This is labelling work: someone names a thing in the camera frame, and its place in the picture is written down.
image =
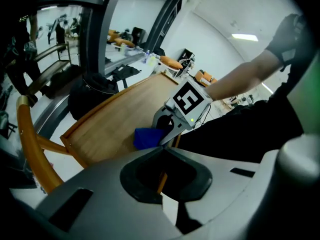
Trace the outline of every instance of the ceiling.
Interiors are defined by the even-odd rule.
[[[189,0],[193,12],[214,26],[245,60],[253,59],[271,41],[282,19],[298,13],[292,0]],[[256,35],[259,42],[234,39],[231,34]]]

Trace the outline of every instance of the black cable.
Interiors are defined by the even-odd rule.
[[[206,119],[207,119],[207,116],[208,116],[208,114],[209,114],[209,112],[210,112],[210,109],[211,109],[211,105],[209,106],[209,110],[208,110],[208,112],[206,113],[206,115],[205,115],[205,118],[204,118],[204,120],[203,120],[203,122],[201,122],[201,120],[200,120],[200,126],[199,127],[197,127],[196,128],[196,125],[194,126],[194,131],[196,130],[196,129],[198,129],[198,128],[200,128],[201,126],[203,126],[204,124],[205,124],[205,121],[206,121]]]
[[[100,93],[103,93],[103,94],[112,94],[112,95],[115,95],[116,93],[111,93],[111,92],[105,92],[105,91],[102,91],[102,90],[98,90],[98,89],[96,89],[96,88],[94,88],[94,87],[92,87],[90,84],[88,84],[87,82],[86,82],[86,80],[82,77],[82,80],[84,81],[84,83],[87,85],[87,86],[89,86],[91,89],[93,89],[93,90],[96,90],[97,92],[100,92]]]

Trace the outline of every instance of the bottle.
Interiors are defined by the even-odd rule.
[[[128,52],[129,52],[129,46],[125,44],[124,45],[124,56],[128,56],[129,55]]]
[[[142,60],[142,63],[147,63],[147,60],[148,60],[148,58],[149,58],[149,55],[150,55],[150,51],[147,50],[146,53],[145,53],[145,55],[144,55],[144,58],[143,58],[143,60]]]
[[[120,46],[120,53],[122,55],[125,55],[125,50],[126,50],[126,44],[122,43],[121,46]]]
[[[148,65],[151,66],[151,67],[154,67],[156,65],[156,55],[154,53],[151,53],[150,54],[150,59],[148,60]]]

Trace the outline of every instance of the black sleeve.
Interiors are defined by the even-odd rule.
[[[285,17],[277,28],[272,41],[265,48],[272,52],[284,65],[284,67],[291,64],[295,56],[297,45],[297,32],[295,25],[299,16],[297,14],[290,14]]]

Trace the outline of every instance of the white wall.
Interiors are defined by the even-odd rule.
[[[213,26],[189,12],[181,20],[177,31],[166,40],[165,54],[178,59],[184,48],[195,54],[194,71],[203,70],[221,79],[239,64],[243,58]]]
[[[123,32],[134,27],[144,29],[145,42],[155,20],[165,4],[164,0],[119,0],[112,15],[110,29]]]

